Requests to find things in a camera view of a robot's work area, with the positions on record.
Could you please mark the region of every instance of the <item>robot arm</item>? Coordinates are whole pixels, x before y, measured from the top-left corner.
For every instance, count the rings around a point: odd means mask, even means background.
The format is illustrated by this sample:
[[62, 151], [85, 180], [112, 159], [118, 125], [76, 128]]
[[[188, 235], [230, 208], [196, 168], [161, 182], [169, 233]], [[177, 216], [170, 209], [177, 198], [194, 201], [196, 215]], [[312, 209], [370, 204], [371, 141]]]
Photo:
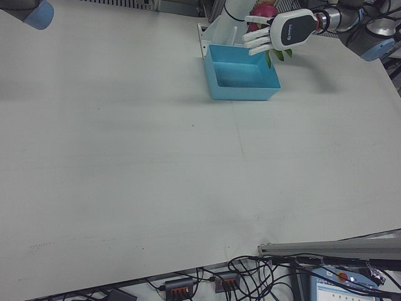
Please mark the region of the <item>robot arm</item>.
[[375, 60], [395, 46], [401, 1], [376, 0], [364, 5], [363, 0], [348, 0], [322, 10], [299, 9], [274, 18], [247, 16], [247, 22], [269, 26], [245, 34], [244, 46], [250, 48], [250, 55], [271, 48], [285, 50], [306, 43], [312, 33], [329, 31], [337, 33], [341, 42], [364, 60]]
[[0, 9], [36, 29], [45, 29], [54, 9], [47, 0], [0, 0]]

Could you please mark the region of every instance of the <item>black cable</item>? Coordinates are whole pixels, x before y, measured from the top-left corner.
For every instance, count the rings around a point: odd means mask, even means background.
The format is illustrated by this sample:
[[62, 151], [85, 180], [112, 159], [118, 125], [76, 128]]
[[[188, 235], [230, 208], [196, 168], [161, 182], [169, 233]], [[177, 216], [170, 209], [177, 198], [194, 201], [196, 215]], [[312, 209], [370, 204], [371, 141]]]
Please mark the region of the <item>black cable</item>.
[[273, 286], [275, 286], [275, 285], [277, 285], [277, 284], [283, 284], [283, 285], [287, 286], [287, 287], [291, 290], [291, 293], [293, 294], [293, 300], [296, 300], [296, 299], [295, 299], [294, 290], [293, 290], [293, 288], [292, 288], [289, 284], [287, 284], [287, 283], [285, 283], [285, 282], [276, 282], [275, 284], [273, 284]]
[[[242, 275], [242, 271], [238, 270], [238, 268], [233, 264], [234, 260], [237, 260], [237, 259], [238, 259], [238, 258], [235, 258], [235, 259], [231, 260], [231, 261], [229, 262], [229, 266], [228, 266], [228, 267], [229, 267], [229, 269], [230, 269], [231, 271], [237, 272], [238, 274]], [[264, 268], [268, 267], [268, 268], [270, 269], [271, 276], [272, 276], [272, 281], [274, 281], [273, 271], [272, 271], [271, 267], [270, 267], [267, 263], [266, 263], [263, 267], [264, 267]], [[266, 285], [267, 281], [268, 281], [268, 278], [265, 278], [265, 279], [264, 279], [254, 290], [252, 290], [252, 291], [250, 291], [250, 289], [249, 289], [249, 287], [248, 287], [246, 281], [244, 281], [244, 283], [247, 285], [248, 293], [244, 293], [244, 292], [239, 288], [239, 291], [244, 295], [242, 298], [239, 299], [239, 301], [242, 301], [242, 300], [244, 300], [245, 298], [249, 298], [250, 300], [252, 300], [252, 299], [254, 299], [254, 300], [260, 300], [260, 299], [263, 297], [263, 294], [262, 294], [261, 292], [259, 292], [258, 288], [259, 288], [259, 287], [262, 287], [263, 285]], [[255, 292], [258, 292], [258, 296], [256, 296], [256, 297], [253, 296], [253, 294], [254, 294]]]
[[203, 276], [204, 276], [204, 271], [202, 271], [202, 276], [199, 278], [199, 269], [196, 268], [196, 278], [198, 279], [198, 281], [196, 281], [196, 287], [195, 287], [195, 289], [194, 289], [194, 291], [193, 291], [193, 293], [192, 293], [191, 298], [194, 298], [196, 292], [198, 291], [199, 284], [200, 284], [200, 282], [202, 281], [201, 279], [203, 279]]
[[3, 11], [32, 11], [32, 10], [38, 8], [38, 6], [40, 4], [39, 0], [37, 0], [35, 2], [36, 2], [36, 5], [32, 6], [30, 8], [2, 8], [2, 7], [0, 7], [0, 9], [2, 9]]
[[[278, 259], [278, 258], [288, 260], [288, 258], [290, 256], [297, 256], [297, 255], [311, 255], [311, 256], [318, 256], [318, 257], [341, 259], [339, 257], [323, 256], [321, 254], [314, 254], [314, 253], [298, 253], [298, 254], [288, 255], [288, 256], [269, 256], [269, 257], [239, 256], [239, 258], [248, 258], [248, 259], [251, 259], [251, 260], [261, 260], [261, 261], [266, 263], [268, 260]], [[364, 263], [368, 262], [368, 261], [365, 261], [365, 260], [354, 260], [354, 259], [351, 259], [351, 261], [364, 262]], [[277, 266], [281, 266], [281, 267], [287, 268], [287, 266], [285, 266], [285, 265], [277, 264]], [[343, 284], [338, 283], [338, 282], [334, 282], [333, 280], [330, 280], [329, 278], [322, 277], [322, 276], [320, 276], [318, 274], [315, 274], [315, 273], [313, 273], [311, 271], [305, 270], [305, 269], [303, 269], [301, 267], [297, 267], [297, 269], [306, 272], [307, 275], [312, 275], [312, 276], [315, 276], [315, 277], [318, 277], [318, 278], [322, 278], [322, 279], [324, 279], [324, 280], [326, 280], [326, 281], [328, 281], [328, 282], [330, 282], [330, 283], [332, 283], [332, 284], [334, 284], [334, 285], [336, 285], [338, 287], [341, 287], [341, 288], [343, 288], [343, 289], [345, 289], [345, 290], [347, 290], [349, 292], [355, 293], [357, 295], [366, 295], [366, 296], [369, 295], [369, 296], [372, 296], [372, 297], [384, 297], [384, 298], [386, 298], [386, 296], [389, 296], [390, 294], [393, 294], [392, 292], [386, 292], [386, 291], [382, 291], [382, 290], [372, 290], [372, 289], [370, 289], [370, 290], [361, 290], [361, 289], [355, 288], [355, 287], [354, 288], [350, 288], [350, 287], [348, 287], [346, 285], [343, 285]]]
[[230, 17], [231, 19], [234, 19], [234, 20], [236, 20], [236, 21], [238, 21], [238, 22], [245, 22], [245, 20], [237, 19], [237, 18], [234, 17], [232, 14], [230, 14], [230, 13], [228, 12], [227, 8], [226, 8], [226, 4], [225, 4], [225, 3], [224, 3], [224, 10], [226, 11], [226, 13], [229, 15], [229, 17]]
[[85, 297], [86, 298], [86, 300], [93, 300], [93, 301], [99, 301], [100, 299], [97, 299], [97, 298], [95, 298], [95, 297], [92, 297], [92, 295], [94, 294], [95, 292], [93, 292], [90, 296], [88, 296], [88, 295], [85, 295], [84, 293], [76, 293], [76, 295], [77, 296], [82, 296], [82, 297]]
[[198, 282], [210, 281], [210, 279], [205, 279], [203, 277], [198, 277], [198, 276], [191, 276], [191, 275], [188, 275], [188, 274], [185, 274], [185, 273], [181, 273], [181, 272], [174, 272], [174, 274], [178, 274], [178, 275], [181, 275], [181, 276], [185, 276], [185, 277], [189, 277], [189, 278], [192, 278], [192, 279], [196, 279]]
[[247, 268], [246, 268], [245, 265], [243, 264], [242, 260], [239, 260], [239, 263], [242, 265], [242, 267], [244, 268], [244, 270], [247, 271], [247, 274], [251, 277], [251, 279], [252, 279], [252, 281], [253, 281], [253, 284], [255, 285], [255, 289], [256, 289], [256, 291], [258, 292], [258, 295], [259, 295], [259, 286], [258, 286], [258, 284], [256, 283], [255, 279], [252, 277], [253, 274], [251, 274], [251, 272], [250, 272], [249, 270], [247, 270]]
[[384, 270], [380, 270], [384, 275], [388, 276], [388, 278], [401, 290], [401, 284], [399, 284], [396, 279], [393, 278], [389, 273]]
[[145, 278], [145, 281], [146, 281], [147, 283], [149, 283], [150, 286], [153, 287], [155, 290], [160, 290], [160, 287], [156, 287], [152, 282], [149, 281], [148, 278]]
[[237, 296], [237, 293], [236, 293], [237, 285], [235, 285], [233, 282], [231, 283], [231, 290], [234, 293], [234, 298], [236, 299], [236, 301], [238, 301], [238, 296]]
[[153, 288], [155, 289], [155, 291], [157, 292], [157, 295], [159, 295], [160, 299], [163, 300], [163, 298], [162, 298], [162, 296], [161, 296], [161, 294], [160, 294], [160, 292], [159, 292], [159, 291], [161, 290], [160, 287], [156, 287], [155, 285], [153, 285], [153, 283], [150, 282], [148, 278], [145, 278], [145, 281], [146, 281], [151, 287], [153, 287]]
[[273, 297], [273, 299], [275, 299], [275, 301], [280, 301], [273, 292], [271, 292], [270, 295]]

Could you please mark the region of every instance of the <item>robotic hand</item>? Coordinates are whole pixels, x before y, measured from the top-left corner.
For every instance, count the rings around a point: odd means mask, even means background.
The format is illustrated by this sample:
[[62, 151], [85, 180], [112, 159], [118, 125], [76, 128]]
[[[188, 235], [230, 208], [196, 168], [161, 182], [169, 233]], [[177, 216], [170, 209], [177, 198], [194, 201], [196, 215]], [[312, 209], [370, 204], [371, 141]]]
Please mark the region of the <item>robotic hand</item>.
[[268, 25], [242, 36], [244, 46], [250, 48], [249, 55], [273, 48], [286, 50], [305, 44], [310, 35], [319, 29], [318, 18], [309, 9], [289, 11], [274, 18], [246, 16], [245, 21]]
[[242, 36], [250, 55], [302, 45], [312, 33], [324, 31], [338, 34], [348, 49], [367, 61], [381, 58], [401, 42], [401, 1], [396, 0], [340, 0], [325, 9], [299, 9], [274, 18], [246, 16], [245, 21], [268, 26]]

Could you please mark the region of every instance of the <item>metal bar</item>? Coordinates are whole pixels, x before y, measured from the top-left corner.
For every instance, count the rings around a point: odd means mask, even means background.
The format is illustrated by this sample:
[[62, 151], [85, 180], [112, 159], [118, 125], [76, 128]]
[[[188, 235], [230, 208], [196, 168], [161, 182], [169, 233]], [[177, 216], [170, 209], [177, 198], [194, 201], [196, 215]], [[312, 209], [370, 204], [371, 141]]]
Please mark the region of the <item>metal bar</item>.
[[401, 238], [374, 240], [320, 241], [313, 243], [278, 243], [258, 247], [260, 255], [288, 256], [314, 253], [323, 256], [358, 259], [401, 260]]

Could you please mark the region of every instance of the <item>electrical connector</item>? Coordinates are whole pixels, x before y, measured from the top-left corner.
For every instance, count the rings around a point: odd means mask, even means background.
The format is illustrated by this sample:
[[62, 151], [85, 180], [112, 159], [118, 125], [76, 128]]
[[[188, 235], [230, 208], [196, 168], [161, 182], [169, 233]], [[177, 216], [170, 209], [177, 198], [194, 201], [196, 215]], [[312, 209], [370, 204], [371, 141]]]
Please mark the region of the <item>electrical connector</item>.
[[164, 285], [166, 301], [181, 301], [193, 297], [194, 281], [191, 278], [166, 281]]
[[224, 293], [229, 290], [236, 290], [239, 287], [239, 275], [234, 272], [215, 273], [215, 293]]

